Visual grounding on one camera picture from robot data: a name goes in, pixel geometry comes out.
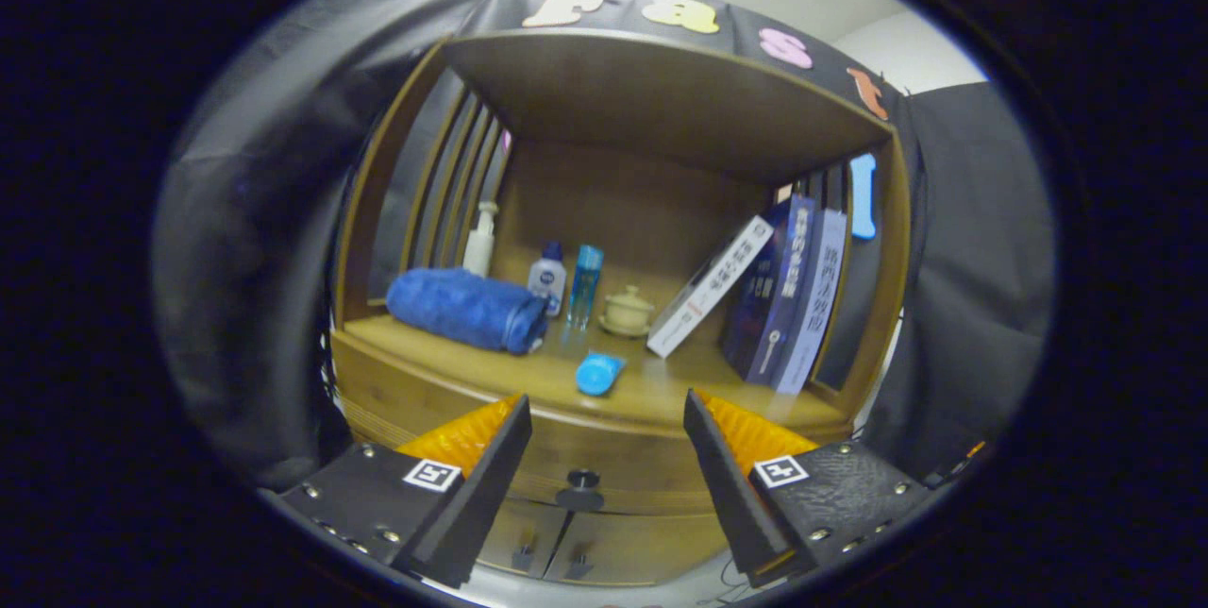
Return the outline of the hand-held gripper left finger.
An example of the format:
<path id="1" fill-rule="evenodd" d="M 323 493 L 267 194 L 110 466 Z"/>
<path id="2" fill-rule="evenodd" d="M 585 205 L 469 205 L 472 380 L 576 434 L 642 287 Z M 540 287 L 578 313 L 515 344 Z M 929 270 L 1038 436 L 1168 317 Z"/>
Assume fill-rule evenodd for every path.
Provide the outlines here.
<path id="1" fill-rule="evenodd" d="M 505 396 L 396 448 L 358 442 L 281 493 L 280 509 L 394 572 L 469 581 L 532 438 Z"/>

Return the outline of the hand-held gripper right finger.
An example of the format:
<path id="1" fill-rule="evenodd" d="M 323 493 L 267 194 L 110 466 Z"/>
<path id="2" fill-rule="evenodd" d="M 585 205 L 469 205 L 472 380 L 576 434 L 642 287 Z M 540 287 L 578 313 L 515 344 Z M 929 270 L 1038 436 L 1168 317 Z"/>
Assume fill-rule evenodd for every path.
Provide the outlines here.
<path id="1" fill-rule="evenodd" d="M 933 497 L 863 442 L 817 444 L 702 390 L 683 401 L 683 430 L 730 558 L 754 587 L 841 564 Z"/>

